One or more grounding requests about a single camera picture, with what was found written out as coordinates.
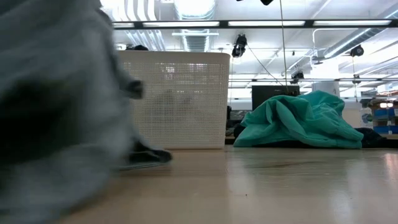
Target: white mesh basket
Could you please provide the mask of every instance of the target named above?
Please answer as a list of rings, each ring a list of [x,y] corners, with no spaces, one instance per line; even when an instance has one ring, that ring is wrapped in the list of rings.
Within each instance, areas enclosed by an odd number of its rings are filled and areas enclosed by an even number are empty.
[[[134,123],[166,149],[224,147],[229,55],[120,51],[123,67],[144,81],[134,100]]]

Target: black monitor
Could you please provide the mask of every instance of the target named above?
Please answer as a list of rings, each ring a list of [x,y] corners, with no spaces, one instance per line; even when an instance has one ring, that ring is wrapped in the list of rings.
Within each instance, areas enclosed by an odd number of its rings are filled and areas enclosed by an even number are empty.
[[[272,86],[252,86],[251,87],[251,103],[252,109],[256,109],[264,101],[277,95],[292,95],[298,96],[300,94],[299,86],[272,85]]]

